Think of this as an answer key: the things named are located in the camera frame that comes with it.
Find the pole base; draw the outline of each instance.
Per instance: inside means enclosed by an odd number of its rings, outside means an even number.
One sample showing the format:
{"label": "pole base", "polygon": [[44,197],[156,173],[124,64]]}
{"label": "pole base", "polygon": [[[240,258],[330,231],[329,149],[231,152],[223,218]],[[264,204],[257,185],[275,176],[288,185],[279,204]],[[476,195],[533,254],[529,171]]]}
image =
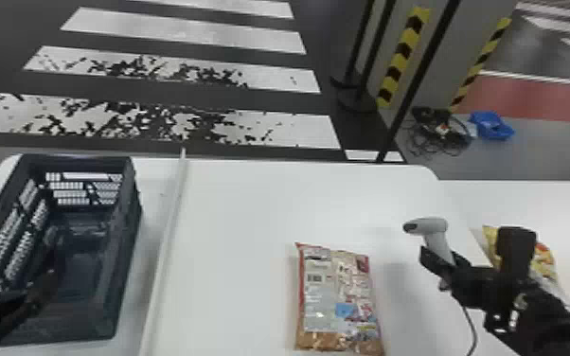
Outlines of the pole base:
{"label": "pole base", "polygon": [[340,61],[333,65],[330,69],[330,83],[337,89],[352,89],[358,86],[358,74],[355,70],[346,73],[345,65],[339,64]]}
{"label": "pole base", "polygon": [[338,105],[350,113],[359,115],[370,115],[378,111],[378,105],[370,95],[365,93],[357,99],[356,91],[353,90],[339,93]]}

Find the white table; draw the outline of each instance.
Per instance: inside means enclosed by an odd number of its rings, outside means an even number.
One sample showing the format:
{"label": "white table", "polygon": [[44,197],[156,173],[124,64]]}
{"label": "white table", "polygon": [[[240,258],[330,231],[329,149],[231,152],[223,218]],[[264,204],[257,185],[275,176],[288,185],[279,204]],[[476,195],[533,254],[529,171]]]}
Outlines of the white table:
{"label": "white table", "polygon": [[442,182],[476,233],[482,224],[517,225],[537,232],[557,260],[570,297],[570,182]]}
{"label": "white table", "polygon": [[[19,156],[0,165],[0,188],[7,181]],[[63,343],[45,346],[2,347],[0,356],[107,356],[136,355],[150,305],[159,242],[181,189],[185,161],[179,159],[133,160],[143,215],[134,248],[128,284],[124,292],[116,337],[107,341]]]}
{"label": "white table", "polygon": [[[428,169],[190,161],[139,355],[310,355],[293,350],[295,241],[371,257],[387,354],[463,355],[464,316],[419,265],[421,239],[401,231],[422,216],[447,219],[452,248],[488,263]],[[478,355],[512,354],[480,332]]]}
{"label": "white table", "polygon": [[[0,186],[14,162],[1,165]],[[446,218],[452,247],[478,264],[487,260],[467,226],[531,228],[553,249],[560,277],[570,276],[570,183],[438,182],[417,167],[191,161],[185,170],[182,162],[138,158],[134,164],[144,218],[116,338],[1,348],[0,355],[313,354],[292,350],[295,241],[371,256],[387,354],[463,355],[470,335],[459,308],[419,266],[421,241],[401,232],[417,216]],[[179,195],[172,190],[186,171],[179,219],[165,230]],[[168,238],[158,255],[162,236]],[[163,269],[155,273],[158,256]],[[570,294],[570,279],[562,284]],[[481,330],[482,312],[472,316],[480,329],[477,355],[513,354]]]}

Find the black plastic basket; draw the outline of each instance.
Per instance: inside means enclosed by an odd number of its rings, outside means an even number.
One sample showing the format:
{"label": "black plastic basket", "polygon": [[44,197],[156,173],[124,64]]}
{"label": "black plastic basket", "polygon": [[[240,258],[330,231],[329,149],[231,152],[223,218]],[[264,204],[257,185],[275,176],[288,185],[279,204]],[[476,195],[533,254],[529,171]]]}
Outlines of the black plastic basket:
{"label": "black plastic basket", "polygon": [[113,337],[140,216],[129,158],[22,156],[0,192],[0,298],[32,283],[49,235],[66,268],[51,302],[2,345]]}

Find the chip bag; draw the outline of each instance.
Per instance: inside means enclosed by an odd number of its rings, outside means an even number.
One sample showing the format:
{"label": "chip bag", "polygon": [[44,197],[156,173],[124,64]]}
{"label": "chip bag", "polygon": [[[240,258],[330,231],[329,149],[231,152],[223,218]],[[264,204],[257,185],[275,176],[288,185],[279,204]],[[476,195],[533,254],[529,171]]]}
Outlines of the chip bag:
{"label": "chip bag", "polygon": [[297,243],[296,348],[384,355],[372,300],[369,258]]}
{"label": "chip bag", "polygon": [[[482,232],[488,246],[488,248],[484,249],[484,253],[486,253],[486,256],[490,259],[490,263],[493,267],[499,269],[502,263],[502,258],[497,255],[497,236],[499,228],[484,225]],[[565,308],[570,312],[570,298],[559,283],[555,258],[552,256],[550,249],[538,241],[535,246],[535,254],[530,261],[529,276],[537,281],[540,287],[546,292],[560,299]]]}

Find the barcode scanner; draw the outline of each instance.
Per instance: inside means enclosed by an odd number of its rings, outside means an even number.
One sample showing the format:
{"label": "barcode scanner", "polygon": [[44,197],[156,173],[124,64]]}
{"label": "barcode scanner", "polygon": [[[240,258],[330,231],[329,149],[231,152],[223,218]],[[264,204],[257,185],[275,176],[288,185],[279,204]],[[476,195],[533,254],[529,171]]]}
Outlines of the barcode scanner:
{"label": "barcode scanner", "polygon": [[448,227],[449,224],[442,218],[420,218],[405,223],[402,229],[411,235],[422,235],[429,250],[455,266],[451,248],[446,241]]}

